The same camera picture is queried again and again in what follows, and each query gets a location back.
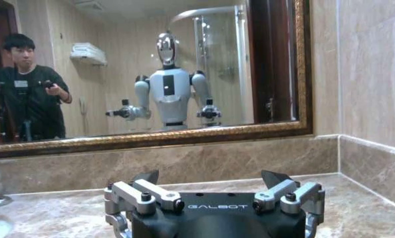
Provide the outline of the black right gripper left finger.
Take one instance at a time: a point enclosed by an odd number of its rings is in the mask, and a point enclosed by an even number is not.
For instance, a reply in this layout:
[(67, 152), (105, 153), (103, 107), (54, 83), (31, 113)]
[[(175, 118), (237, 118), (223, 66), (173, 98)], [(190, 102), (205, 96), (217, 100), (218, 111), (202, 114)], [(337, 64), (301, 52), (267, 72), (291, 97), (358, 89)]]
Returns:
[(105, 219), (118, 238), (131, 238), (129, 222), (133, 213), (150, 216), (157, 209), (181, 214), (185, 201), (181, 193), (157, 185), (159, 170), (138, 174), (130, 182), (110, 183), (105, 189)]

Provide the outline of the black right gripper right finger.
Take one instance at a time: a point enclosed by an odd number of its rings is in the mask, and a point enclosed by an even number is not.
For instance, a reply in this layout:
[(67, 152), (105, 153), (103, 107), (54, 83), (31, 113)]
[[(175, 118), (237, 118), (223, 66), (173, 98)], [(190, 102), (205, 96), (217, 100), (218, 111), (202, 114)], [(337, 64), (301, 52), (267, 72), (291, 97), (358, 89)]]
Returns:
[(315, 237), (317, 228), (325, 222), (326, 191), (322, 184), (301, 184), (289, 175), (269, 170), (262, 170), (262, 179), (267, 190), (255, 193), (255, 213), (262, 215), (278, 207), (286, 215), (306, 212), (305, 236)]

